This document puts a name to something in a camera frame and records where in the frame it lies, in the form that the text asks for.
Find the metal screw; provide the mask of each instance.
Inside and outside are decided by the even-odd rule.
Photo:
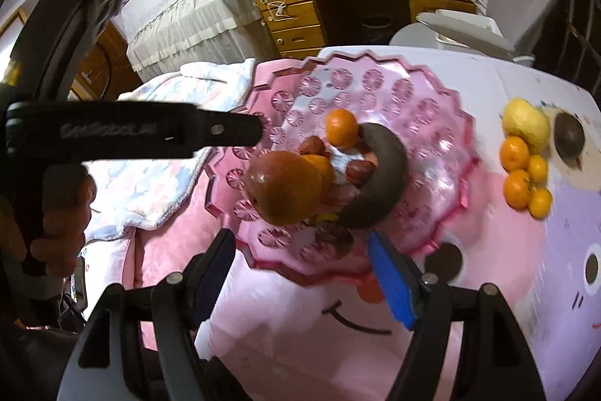
[[[436,284],[438,282],[438,275],[432,274],[432,272],[426,272],[421,280],[424,281],[425,284],[431,286],[432,284]]]
[[[214,124],[211,126],[211,134],[212,135],[221,135],[225,131],[225,128],[222,124]]]
[[[485,284],[482,290],[489,296],[496,296],[499,292],[499,288],[495,284]]]
[[[167,276],[167,284],[171,284],[172,286],[181,283],[182,280],[184,280],[184,275],[181,272],[171,272]]]

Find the blanket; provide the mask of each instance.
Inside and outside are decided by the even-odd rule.
[[[242,64],[196,62],[122,94],[121,101],[196,104],[211,111],[241,106],[252,88],[254,59]],[[86,242],[115,240],[131,227],[156,230],[190,195],[211,148],[185,160],[106,160],[87,164],[98,192]]]

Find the avocado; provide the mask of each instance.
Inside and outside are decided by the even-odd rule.
[[[351,230],[366,228],[385,218],[409,182],[409,159],[401,140],[377,123],[359,125],[363,142],[378,158],[378,167],[361,186],[361,193],[338,213],[338,223]]]
[[[585,136],[584,128],[577,118],[568,113],[555,117],[555,150],[562,159],[575,159],[582,153]]]

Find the circular bowl pattern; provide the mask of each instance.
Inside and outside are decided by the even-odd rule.
[[[210,210],[224,216],[223,225],[236,234],[249,265],[277,271],[303,286],[333,279],[359,284],[371,272],[365,246],[371,230],[386,233],[403,253],[435,248],[440,226],[468,205],[467,177],[478,161],[473,118],[461,110],[459,95],[425,67],[411,67],[402,58],[378,60],[369,52],[356,58],[313,58],[274,80],[288,77],[295,77],[295,88],[278,82],[277,89],[259,91],[253,104],[269,138],[256,148],[224,151],[209,163],[216,176],[207,197]],[[324,140],[337,171],[336,184],[323,202],[343,205],[356,195],[344,171],[349,160],[359,157],[325,141],[324,121],[335,108],[348,109],[359,123],[386,126],[405,145],[411,180],[399,203],[369,230],[332,223],[313,227],[308,221],[289,227],[266,223],[244,195],[244,171],[255,156],[295,151],[309,136]]]

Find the chair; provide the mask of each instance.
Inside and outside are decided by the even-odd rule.
[[[402,28],[389,45],[480,52],[493,58],[532,65],[534,57],[531,53],[543,21],[557,0],[488,0],[486,5],[482,0],[470,1],[481,16],[494,20],[500,34],[477,26],[482,25],[481,16],[439,10],[436,14],[418,14],[418,23]],[[441,42],[444,38],[440,35],[450,38],[450,43]]]

